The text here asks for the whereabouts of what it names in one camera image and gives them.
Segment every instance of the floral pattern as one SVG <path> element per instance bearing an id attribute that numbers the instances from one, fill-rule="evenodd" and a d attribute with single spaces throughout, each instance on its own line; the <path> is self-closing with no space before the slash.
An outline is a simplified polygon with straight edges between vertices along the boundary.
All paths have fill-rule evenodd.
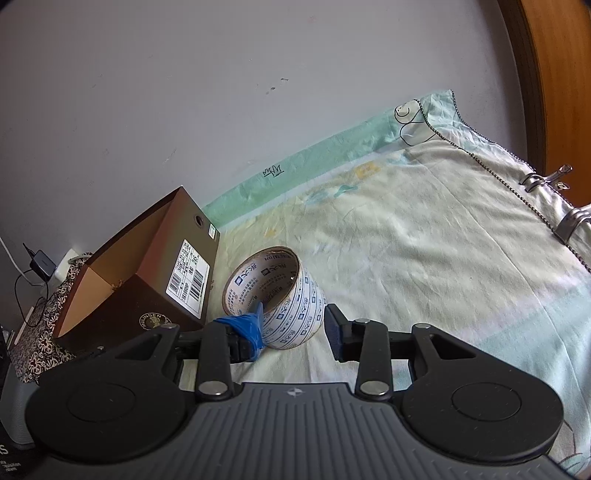
<path id="1" fill-rule="evenodd" d="M 39 375 L 44 371 L 74 358 L 72 353 L 53 341 L 52 335 L 72 285 L 85 261 L 80 259 L 75 265 L 70 266 L 66 279 L 49 298 L 41 321 L 39 316 L 43 311 L 43 303 L 37 306 L 28 320 L 29 324 L 38 325 L 26 326 L 19 342 L 10 350 L 10 359 L 22 382 L 37 382 Z"/>

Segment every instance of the metal screw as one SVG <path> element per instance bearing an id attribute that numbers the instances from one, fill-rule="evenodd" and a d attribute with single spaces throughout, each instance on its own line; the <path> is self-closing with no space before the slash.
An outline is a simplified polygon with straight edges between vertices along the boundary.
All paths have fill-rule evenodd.
<path id="1" fill-rule="evenodd" d="M 380 380 L 368 380 L 367 382 L 363 382 L 359 389 L 366 395 L 379 397 L 380 395 L 387 393 L 389 387 L 388 384 L 380 382 Z"/>
<path id="2" fill-rule="evenodd" d="M 228 386 L 219 380 L 208 380 L 199 385 L 199 391 L 204 395 L 222 395 L 228 391 Z"/>

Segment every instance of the white cable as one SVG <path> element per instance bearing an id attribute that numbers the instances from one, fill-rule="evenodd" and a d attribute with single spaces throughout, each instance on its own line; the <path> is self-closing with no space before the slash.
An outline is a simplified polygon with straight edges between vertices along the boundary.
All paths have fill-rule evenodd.
<path id="1" fill-rule="evenodd" d="M 1 237 L 1 236 L 0 236 L 0 243 L 1 243 L 1 244 L 2 244 L 2 246 L 4 247 L 4 250 L 6 250 L 6 253 L 8 254 L 8 258 L 10 258 L 10 261 L 11 261 L 11 262 L 12 262 L 12 264 L 14 265 L 14 268 L 16 268 L 16 269 L 18 270 L 18 272 L 19 272 L 19 273 L 22 275 L 22 277 L 23 277 L 23 278 L 24 278 L 24 279 L 25 279 L 27 282 L 29 282 L 29 285 L 30 285 L 31 287 L 41 287 L 41 286 L 43 286 L 43 285 L 44 285 L 43 283 L 33 283 L 31 280 L 29 280 L 29 279 L 28 279 L 28 278 L 25 276 L 25 274 L 22 272 L 22 270 L 21 270 L 20 268 L 18 268 L 18 265 L 17 265 L 17 263 L 14 261 L 14 259 L 13 259 L 12 255 L 11 255 L 11 254 L 10 254 L 10 252 L 8 251 L 8 248 L 7 248 L 7 246 L 5 245 L 5 243 L 4 243 L 4 240 L 2 240 L 2 237 Z"/>

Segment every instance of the circular pad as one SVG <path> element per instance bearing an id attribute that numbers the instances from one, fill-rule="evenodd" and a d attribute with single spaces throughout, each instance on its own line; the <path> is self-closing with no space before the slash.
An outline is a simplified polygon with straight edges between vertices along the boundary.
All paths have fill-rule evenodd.
<path id="1" fill-rule="evenodd" d="M 406 422 L 426 444 L 479 463 L 526 461 L 552 447 L 563 409 L 544 382 L 496 359 L 436 365 L 402 398 Z"/>
<path id="2" fill-rule="evenodd" d="M 501 421 L 521 408 L 519 395 L 496 383 L 473 383 L 458 388 L 452 395 L 456 410 L 466 417 L 482 421 Z"/>
<path id="3" fill-rule="evenodd" d="M 85 365 L 42 384 L 25 411 L 35 443 L 83 463 L 122 462 L 162 445 L 184 420 L 184 397 L 142 363 Z"/>

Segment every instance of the green sheet border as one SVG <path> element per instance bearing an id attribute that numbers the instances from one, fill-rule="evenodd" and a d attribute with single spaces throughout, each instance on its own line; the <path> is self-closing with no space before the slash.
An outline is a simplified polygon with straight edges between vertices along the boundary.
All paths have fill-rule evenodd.
<path id="1" fill-rule="evenodd" d="M 453 101 L 452 92 L 448 90 L 426 95 L 421 98 L 421 103 L 430 106 L 433 96 L 438 102 L 444 101 L 447 104 Z M 215 227 L 222 228 L 298 185 L 344 163 L 357 160 L 394 142 L 400 142 L 401 148 L 405 148 L 406 145 L 400 138 L 402 126 L 394 118 L 394 109 L 389 109 L 266 168 L 206 205 L 203 212 Z"/>

